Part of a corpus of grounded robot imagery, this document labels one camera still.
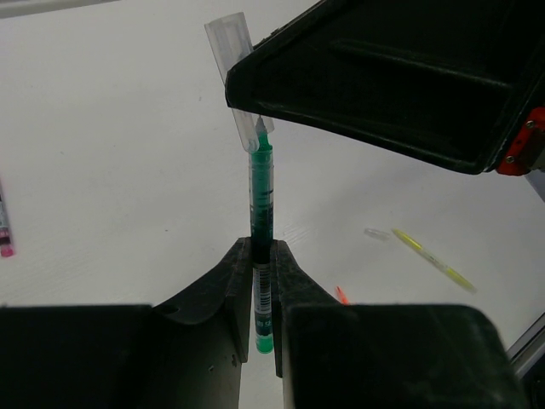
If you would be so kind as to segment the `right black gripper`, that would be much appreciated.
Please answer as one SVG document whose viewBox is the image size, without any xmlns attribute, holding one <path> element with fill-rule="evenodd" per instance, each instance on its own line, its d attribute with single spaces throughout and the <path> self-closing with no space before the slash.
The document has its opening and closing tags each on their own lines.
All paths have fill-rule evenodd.
<svg viewBox="0 0 545 409">
<path fill-rule="evenodd" d="M 541 1 L 322 1 L 227 74 L 230 107 L 469 175 L 544 166 Z"/>
</svg>

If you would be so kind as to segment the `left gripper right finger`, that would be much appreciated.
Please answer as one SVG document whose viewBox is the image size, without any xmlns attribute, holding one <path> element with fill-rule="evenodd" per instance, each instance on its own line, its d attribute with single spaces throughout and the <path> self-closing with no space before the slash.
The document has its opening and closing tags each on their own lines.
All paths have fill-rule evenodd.
<svg viewBox="0 0 545 409">
<path fill-rule="evenodd" d="M 270 250 L 272 334 L 276 375 L 284 378 L 288 358 L 283 342 L 284 322 L 289 307 L 299 304 L 340 305 L 340 303 L 297 263 L 288 244 L 274 240 Z"/>
</svg>

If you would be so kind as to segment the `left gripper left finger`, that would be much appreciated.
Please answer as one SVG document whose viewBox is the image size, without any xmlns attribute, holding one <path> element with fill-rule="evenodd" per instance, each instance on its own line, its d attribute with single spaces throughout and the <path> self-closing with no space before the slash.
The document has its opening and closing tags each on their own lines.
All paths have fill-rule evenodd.
<svg viewBox="0 0 545 409">
<path fill-rule="evenodd" d="M 252 267 L 250 240 L 154 309 L 152 405 L 236 408 L 248 360 Z"/>
</svg>

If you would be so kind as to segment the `orange pen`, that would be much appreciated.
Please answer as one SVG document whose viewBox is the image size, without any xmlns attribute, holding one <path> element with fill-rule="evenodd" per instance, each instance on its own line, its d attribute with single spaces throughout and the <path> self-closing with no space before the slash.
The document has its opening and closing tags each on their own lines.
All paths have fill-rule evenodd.
<svg viewBox="0 0 545 409">
<path fill-rule="evenodd" d="M 336 287 L 336 297 L 341 304 L 343 305 L 349 304 L 348 298 L 340 286 Z"/>
</svg>

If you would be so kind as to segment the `green pen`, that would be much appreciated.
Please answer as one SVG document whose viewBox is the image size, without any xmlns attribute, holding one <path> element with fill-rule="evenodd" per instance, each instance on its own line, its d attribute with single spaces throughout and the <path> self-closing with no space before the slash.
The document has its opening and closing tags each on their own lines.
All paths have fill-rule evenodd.
<svg viewBox="0 0 545 409">
<path fill-rule="evenodd" d="M 273 242 L 273 147 L 264 120 L 255 126 L 258 149 L 250 154 L 250 238 L 253 268 L 255 346 L 273 351 L 270 250 Z"/>
</svg>

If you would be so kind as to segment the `yellow pen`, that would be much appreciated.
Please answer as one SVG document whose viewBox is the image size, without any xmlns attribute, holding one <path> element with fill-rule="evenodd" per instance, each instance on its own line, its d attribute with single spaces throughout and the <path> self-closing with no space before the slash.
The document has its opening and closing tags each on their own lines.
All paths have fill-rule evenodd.
<svg viewBox="0 0 545 409">
<path fill-rule="evenodd" d="M 477 290 L 475 286 L 467 280 L 465 277 L 463 277 L 460 273 L 458 273 L 454 268 L 452 268 L 447 263 L 440 260 L 437 256 L 435 256 L 430 250 L 428 250 L 426 247 L 418 243 L 415 239 L 413 239 L 411 236 L 409 236 L 407 233 L 394 228 L 392 230 L 392 233 L 406 246 L 411 248 L 416 254 L 418 254 L 421 258 L 426 260 L 428 263 L 433 265 L 438 271 L 440 271 L 443 275 L 448 277 L 451 281 L 459 285 L 461 288 L 463 288 L 465 291 L 469 291 L 472 293 L 475 293 Z"/>
</svg>

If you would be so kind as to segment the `red pink pen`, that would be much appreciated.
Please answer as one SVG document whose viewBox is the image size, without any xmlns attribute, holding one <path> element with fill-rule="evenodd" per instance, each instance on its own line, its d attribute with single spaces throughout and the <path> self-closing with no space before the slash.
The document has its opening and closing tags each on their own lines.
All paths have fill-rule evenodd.
<svg viewBox="0 0 545 409">
<path fill-rule="evenodd" d="M 0 245 L 1 258 L 10 258 L 15 254 L 9 215 L 3 193 L 1 193 L 0 198 Z"/>
</svg>

